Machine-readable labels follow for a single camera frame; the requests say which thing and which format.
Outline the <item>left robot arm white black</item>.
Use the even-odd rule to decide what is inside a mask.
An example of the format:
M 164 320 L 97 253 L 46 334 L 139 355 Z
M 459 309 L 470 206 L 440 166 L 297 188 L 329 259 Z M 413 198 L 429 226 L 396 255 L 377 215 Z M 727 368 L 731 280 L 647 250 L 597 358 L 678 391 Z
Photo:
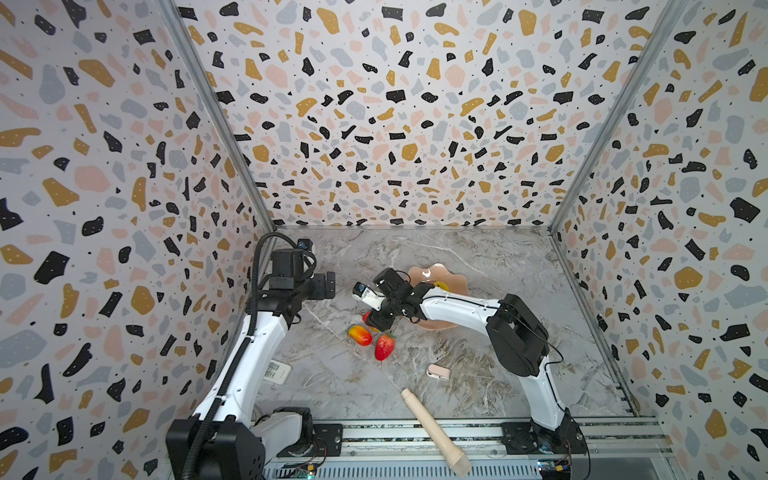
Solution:
M 308 300 L 335 295 L 335 275 L 316 273 L 312 243 L 301 239 L 271 254 L 248 315 L 219 378 L 196 410 L 166 434 L 176 479 L 260 479 L 280 454 L 302 456 L 317 447 L 306 407 L 282 407 L 253 417 L 269 365 Z

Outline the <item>red fake strawberry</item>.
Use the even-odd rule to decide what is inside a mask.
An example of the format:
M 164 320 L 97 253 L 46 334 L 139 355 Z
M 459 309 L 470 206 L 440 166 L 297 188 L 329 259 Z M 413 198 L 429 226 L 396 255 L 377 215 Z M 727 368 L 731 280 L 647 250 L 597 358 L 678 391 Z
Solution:
M 376 342 L 374 357 L 377 361 L 384 361 L 391 356 L 396 347 L 396 340 L 390 333 L 382 333 Z

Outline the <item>pink scalloped fruit bowl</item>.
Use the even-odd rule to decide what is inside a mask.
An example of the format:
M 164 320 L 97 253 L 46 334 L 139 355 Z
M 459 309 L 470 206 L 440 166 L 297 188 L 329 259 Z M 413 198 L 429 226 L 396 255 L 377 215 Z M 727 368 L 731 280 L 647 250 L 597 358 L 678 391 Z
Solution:
M 421 282 L 433 285 L 433 282 L 441 281 L 448 285 L 451 293 L 468 294 L 467 278 L 463 275 L 451 273 L 440 263 L 436 263 L 428 268 L 413 266 L 407 271 L 407 274 L 413 287 Z M 428 331 L 440 331 L 456 327 L 455 324 L 443 320 L 419 320 L 417 325 Z

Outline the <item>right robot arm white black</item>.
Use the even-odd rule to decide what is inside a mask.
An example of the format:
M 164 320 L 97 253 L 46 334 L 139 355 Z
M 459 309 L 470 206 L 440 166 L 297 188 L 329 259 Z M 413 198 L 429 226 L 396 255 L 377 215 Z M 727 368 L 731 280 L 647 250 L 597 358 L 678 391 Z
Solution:
M 528 421 L 501 426 L 508 454 L 588 452 L 581 426 L 561 403 L 550 378 L 557 362 L 550 358 L 555 347 L 548 331 L 520 297 L 507 294 L 500 300 L 479 299 L 427 282 L 411 285 L 392 268 L 380 272 L 372 288 L 358 282 L 353 295 L 370 307 L 364 322 L 382 332 L 402 317 L 445 321 L 488 338 L 498 363 L 519 379 L 530 409 Z

